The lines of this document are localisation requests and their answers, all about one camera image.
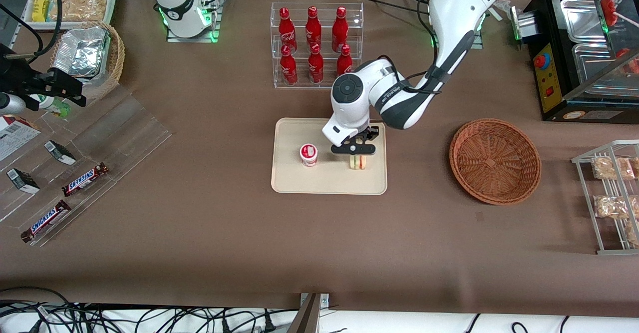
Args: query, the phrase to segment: aluminum foil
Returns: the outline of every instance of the aluminum foil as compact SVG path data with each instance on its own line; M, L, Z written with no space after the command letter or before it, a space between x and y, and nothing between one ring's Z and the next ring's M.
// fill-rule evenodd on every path
M69 30L62 35L53 65L86 82L106 69L109 44L109 32L104 28Z

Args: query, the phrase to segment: wicker basket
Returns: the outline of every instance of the wicker basket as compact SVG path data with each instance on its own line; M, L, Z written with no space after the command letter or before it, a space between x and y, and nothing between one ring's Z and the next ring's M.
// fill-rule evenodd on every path
M78 26L74 28L91 28L91 27L101 27L105 30L109 31L111 35L111 43L109 45L109 56L107 57L107 78L100 85L93 85L89 81L82 88L82 94L86 96L87 99L100 99L104 97L106 94L111 92L118 85L119 78L122 75L122 69L124 67L124 43L122 39L119 37L118 32L108 24L105 24L101 21L91 21L91 22L82 22L78 24ZM58 39L55 47L53 48L53 56L51 56L51 65L53 66L53 61L55 60L55 55L57 54L57 50L60 47L61 40Z
M450 143L450 167L473 197L490 204L515 204L532 194L541 179L541 160L530 139L499 119L462 126Z

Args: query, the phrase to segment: red bottle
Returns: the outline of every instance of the red bottle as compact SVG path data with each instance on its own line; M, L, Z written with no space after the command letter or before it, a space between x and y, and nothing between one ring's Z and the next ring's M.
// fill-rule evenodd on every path
M280 66L287 85L290 86L297 82L297 67L295 65L295 58L291 56L291 48L289 46L282 46Z
M311 46L309 79L312 83L320 83L324 79L324 57L321 56L319 44Z
M309 47L319 44L321 49L321 23L318 19L318 9L315 6L309 7L309 19L306 21L306 42Z
M348 37L348 23L346 22L346 8L339 6L337 8L337 18L333 23L333 51L338 52L342 49L342 45L346 43Z
M342 45L342 54L337 58L337 75L352 71L353 58L351 58L351 46Z
M288 8L282 7L280 9L280 25L279 25L280 37L282 44L288 46L291 49L291 53L297 51L297 41L295 41L295 25L291 21Z

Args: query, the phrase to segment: yellow control panel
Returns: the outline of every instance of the yellow control panel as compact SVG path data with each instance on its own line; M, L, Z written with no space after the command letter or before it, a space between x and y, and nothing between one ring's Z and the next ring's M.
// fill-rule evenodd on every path
M553 58L550 44L547 44L546 47L535 56L533 65L535 66L537 89L541 97L541 107L544 113L546 113L562 101L559 80L557 80L555 59Z

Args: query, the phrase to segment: brown tablecloth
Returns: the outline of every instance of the brown tablecloth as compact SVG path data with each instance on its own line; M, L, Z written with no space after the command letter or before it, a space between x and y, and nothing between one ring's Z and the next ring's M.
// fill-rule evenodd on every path
M275 123L329 117L331 107L327 90L273 88L272 1L360 0L229 0L217 44L166 43L153 0L118 0L121 83L173 137L43 248L0 225L0 286L96 303L274 308L330 292L331 305L353 310L639 315L639 257L594 254L569 162L636 139L637 127L542 122L529 54L507 20L486 19L484 49L419 123L387 132L385 194L274 192ZM412 12L364 4L365 59L390 55L404 74L431 64ZM16 50L30 47L22 30ZM524 203L482 204L454 180L450 139L481 117L514 123L539 149L541 185Z

